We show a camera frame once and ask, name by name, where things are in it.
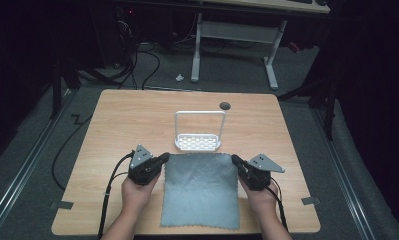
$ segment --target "desk leg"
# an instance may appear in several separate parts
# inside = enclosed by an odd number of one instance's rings
[[[199,81],[201,33],[202,33],[202,13],[198,13],[198,23],[196,26],[196,48],[195,48],[195,55],[193,56],[192,76],[191,76],[192,82]]]
[[[278,46],[280,45],[281,38],[283,37],[284,29],[286,27],[287,21],[283,20],[280,24],[280,27],[276,33],[273,47],[271,49],[271,53],[269,57],[264,57],[264,64],[265,64],[265,70],[267,70],[267,77],[268,81],[270,83],[270,88],[272,90],[277,90],[278,89],[278,84],[276,80],[276,76],[274,75],[274,69],[273,69],[273,60],[274,57],[276,56]]]

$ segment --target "metal frame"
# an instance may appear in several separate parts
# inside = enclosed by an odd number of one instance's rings
[[[191,81],[198,82],[200,75],[200,43],[202,37],[222,38],[238,41],[271,43],[273,46],[269,57],[264,57],[264,66],[267,72],[270,88],[278,89],[277,79],[274,74],[273,61],[283,37],[287,20],[282,20],[278,28],[258,27],[251,25],[229,24],[202,21],[202,14],[198,14],[196,27],[196,45],[193,55]]]

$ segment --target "wooden tabletop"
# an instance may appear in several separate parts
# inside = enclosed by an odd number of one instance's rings
[[[310,197],[292,140],[277,98],[270,94],[206,93],[105,90],[85,136],[62,198],[73,202],[71,210],[59,209],[52,226],[56,235],[97,234],[103,193],[116,163],[142,144],[155,156],[164,152],[180,154],[175,147],[174,113],[180,110],[220,110],[228,102],[231,109],[217,152],[237,154],[249,160],[263,153],[285,168],[273,173],[283,193],[287,224],[292,233],[317,232],[320,223],[313,205],[303,205]],[[128,169],[129,159],[118,172]],[[121,183],[117,178],[108,205],[105,230],[121,209]],[[259,233],[259,226],[249,208],[240,183],[240,229],[211,227],[160,227],[165,174],[152,193],[136,229],[137,234],[240,234]]]

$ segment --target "finger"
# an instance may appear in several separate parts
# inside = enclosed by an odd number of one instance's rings
[[[242,187],[246,188],[247,187],[246,183],[240,177],[238,179],[239,179],[240,184],[242,184]]]
[[[150,181],[150,183],[148,185],[146,185],[145,187],[152,190],[155,187],[156,183],[158,182],[159,176],[161,176],[161,173],[158,173],[158,175],[156,175],[152,179],[152,181]]]

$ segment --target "black controller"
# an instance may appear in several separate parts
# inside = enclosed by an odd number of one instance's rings
[[[244,161],[236,154],[231,155],[231,161],[237,166],[239,177],[252,191],[261,191],[271,183],[271,172],[284,172],[284,169],[264,154]]]
[[[146,148],[137,145],[130,162],[128,177],[138,185],[148,185],[161,172],[162,165],[168,162],[169,158],[170,154],[167,152],[153,157]]]
[[[161,172],[162,165],[168,162],[168,152],[153,157],[142,145],[138,145],[130,162],[128,177],[136,184],[147,185]],[[239,177],[252,191],[261,191],[271,183],[271,172],[284,172],[284,169],[264,154],[244,161],[239,156],[231,155],[233,164],[238,169]]]

